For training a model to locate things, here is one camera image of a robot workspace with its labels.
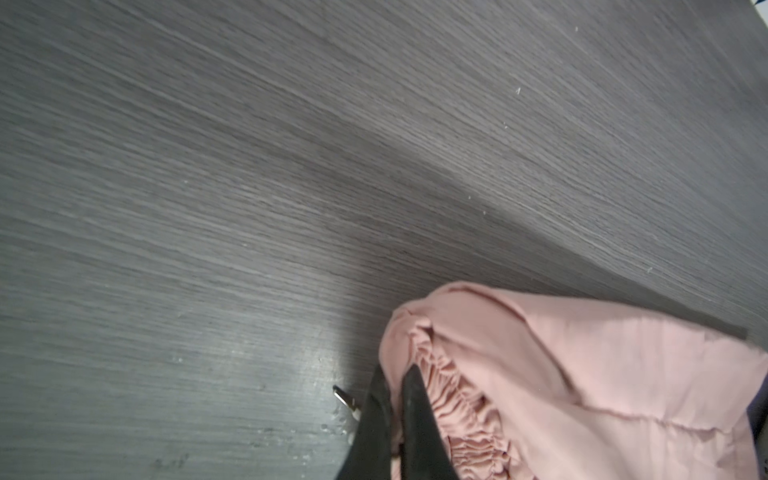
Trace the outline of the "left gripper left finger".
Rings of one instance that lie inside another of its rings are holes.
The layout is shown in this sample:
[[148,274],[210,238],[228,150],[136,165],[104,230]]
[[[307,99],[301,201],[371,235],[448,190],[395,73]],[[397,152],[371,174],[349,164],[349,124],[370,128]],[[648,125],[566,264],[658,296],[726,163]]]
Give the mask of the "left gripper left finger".
[[355,438],[338,480],[390,480],[392,478],[391,395],[380,366],[374,369]]

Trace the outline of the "pink shorts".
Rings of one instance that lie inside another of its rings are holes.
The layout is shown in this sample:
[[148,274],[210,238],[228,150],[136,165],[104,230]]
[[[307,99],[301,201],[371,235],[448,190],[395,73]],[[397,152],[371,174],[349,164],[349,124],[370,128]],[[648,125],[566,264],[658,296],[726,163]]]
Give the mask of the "pink shorts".
[[395,412],[419,368],[462,479],[758,475],[766,353],[662,313],[452,283],[394,312],[379,362]]

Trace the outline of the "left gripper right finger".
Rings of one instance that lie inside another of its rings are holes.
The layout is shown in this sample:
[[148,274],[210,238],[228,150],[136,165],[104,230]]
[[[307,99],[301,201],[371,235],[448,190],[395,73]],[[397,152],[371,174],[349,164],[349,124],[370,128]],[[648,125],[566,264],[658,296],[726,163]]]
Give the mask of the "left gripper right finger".
[[402,382],[402,426],[402,479],[459,479],[445,450],[417,365],[409,368]]

